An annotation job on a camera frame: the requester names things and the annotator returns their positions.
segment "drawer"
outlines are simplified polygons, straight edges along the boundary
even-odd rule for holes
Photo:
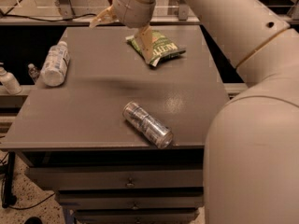
[[[58,194],[57,202],[66,209],[161,209],[198,208],[204,205],[202,189],[105,190],[89,193]]]
[[[75,218],[83,223],[133,223],[155,221],[190,222],[197,218],[196,209],[147,210],[147,211],[77,211]]]
[[[201,165],[30,168],[27,176],[42,189],[158,189],[203,186]]]

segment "bottle cap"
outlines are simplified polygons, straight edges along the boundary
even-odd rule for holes
[[[60,42],[58,42],[58,45],[63,45],[63,46],[65,46],[65,47],[67,47],[67,43],[66,43],[65,41],[60,41]]]
[[[0,67],[0,76],[5,75],[6,73],[7,71],[3,67]]]

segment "black object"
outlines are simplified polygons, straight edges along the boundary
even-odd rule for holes
[[[13,170],[14,170],[14,166],[15,166],[15,158],[16,158],[16,154],[14,152],[10,152],[8,154],[7,172],[6,172],[6,177],[5,177],[3,199],[2,199],[2,207],[3,208],[8,208],[10,205],[14,205],[17,202],[17,197],[12,195],[12,193],[11,193]]]
[[[38,217],[30,217],[28,220],[26,220],[25,224],[43,224],[41,219]]]

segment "gray tabletop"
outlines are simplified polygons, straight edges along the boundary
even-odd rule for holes
[[[174,133],[169,148],[201,147],[228,101],[198,26],[159,26],[187,48],[153,69],[125,42],[126,27],[67,28],[71,56],[65,83],[32,90],[0,148],[84,150],[156,148],[122,117],[138,102]]]

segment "floor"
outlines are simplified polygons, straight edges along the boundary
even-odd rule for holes
[[[93,13],[98,13],[108,6],[107,0],[87,0],[89,9]],[[168,0],[157,0],[155,16],[167,14]],[[9,14],[19,14],[26,16],[60,16],[54,0],[0,0],[0,8]],[[0,160],[5,157],[6,153],[0,151]],[[29,180],[24,174],[26,165],[20,158],[16,157],[14,176],[13,176],[13,194],[18,200],[14,207],[29,207],[39,203],[49,197],[53,192],[44,191]],[[199,217],[193,222],[194,224],[204,224],[204,209],[200,208]],[[55,197],[52,196],[40,205],[27,210],[14,210],[11,208],[0,208],[0,223],[2,224],[23,224],[29,217],[39,217],[43,224],[65,224],[62,207],[57,204]]]

